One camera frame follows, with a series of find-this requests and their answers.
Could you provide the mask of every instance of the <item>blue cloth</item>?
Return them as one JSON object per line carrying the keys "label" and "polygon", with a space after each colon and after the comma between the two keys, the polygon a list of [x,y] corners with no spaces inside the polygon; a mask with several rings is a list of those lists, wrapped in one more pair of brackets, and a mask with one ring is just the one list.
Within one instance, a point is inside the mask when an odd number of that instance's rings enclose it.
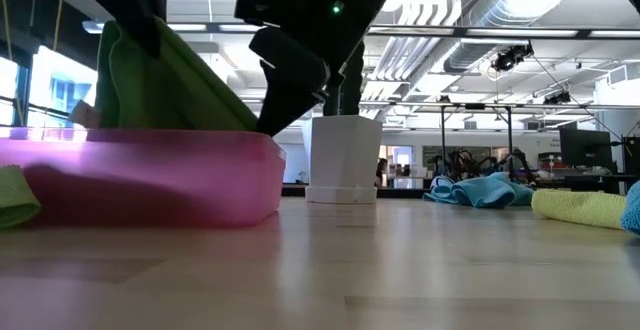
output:
{"label": "blue cloth", "polygon": [[628,232],[640,236],[640,182],[627,193],[627,208],[620,218],[620,225]]}
{"label": "blue cloth", "polygon": [[455,184],[442,181],[424,194],[425,200],[475,208],[501,209],[507,206],[530,206],[533,190],[509,181],[505,173],[460,181]]}

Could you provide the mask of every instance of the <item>computer monitor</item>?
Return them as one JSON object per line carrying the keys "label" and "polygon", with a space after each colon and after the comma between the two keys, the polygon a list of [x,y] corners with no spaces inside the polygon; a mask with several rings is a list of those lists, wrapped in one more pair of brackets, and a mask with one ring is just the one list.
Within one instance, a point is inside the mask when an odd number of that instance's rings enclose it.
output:
{"label": "computer monitor", "polygon": [[562,162],[570,166],[611,168],[611,138],[606,131],[560,129]]}

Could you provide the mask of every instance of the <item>green towel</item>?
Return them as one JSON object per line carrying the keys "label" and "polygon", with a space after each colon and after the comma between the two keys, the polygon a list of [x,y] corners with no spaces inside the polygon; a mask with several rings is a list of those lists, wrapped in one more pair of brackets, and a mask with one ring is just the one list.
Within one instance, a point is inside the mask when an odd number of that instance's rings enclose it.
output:
{"label": "green towel", "polygon": [[599,192],[538,190],[533,194],[533,211],[551,219],[621,229],[625,197]]}
{"label": "green towel", "polygon": [[257,118],[160,19],[160,56],[150,56],[114,22],[98,54],[101,127],[254,131]]}
{"label": "green towel", "polygon": [[0,229],[31,220],[40,212],[40,202],[33,195],[19,166],[0,168]]}

